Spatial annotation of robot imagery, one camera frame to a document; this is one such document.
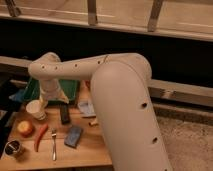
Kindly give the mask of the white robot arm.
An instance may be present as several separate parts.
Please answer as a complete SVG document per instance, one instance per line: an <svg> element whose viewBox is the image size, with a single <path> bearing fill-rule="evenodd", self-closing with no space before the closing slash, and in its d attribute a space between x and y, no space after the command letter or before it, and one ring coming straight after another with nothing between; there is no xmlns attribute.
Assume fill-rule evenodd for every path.
<svg viewBox="0 0 213 171"><path fill-rule="evenodd" d="M60 79L88 80L92 103L115 171L173 171L150 99L152 71L137 53L63 62L49 52L28 66L50 100Z"/></svg>

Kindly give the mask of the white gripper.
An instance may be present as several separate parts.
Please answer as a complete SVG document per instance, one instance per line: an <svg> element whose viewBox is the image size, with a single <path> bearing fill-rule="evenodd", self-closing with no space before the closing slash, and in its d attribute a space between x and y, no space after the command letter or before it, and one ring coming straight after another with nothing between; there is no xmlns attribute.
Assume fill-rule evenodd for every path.
<svg viewBox="0 0 213 171"><path fill-rule="evenodd" d="M64 94L60 83L57 79L40 80L39 102L42 108L46 108L49 100L57 99L61 102L69 104L68 97Z"/></svg>

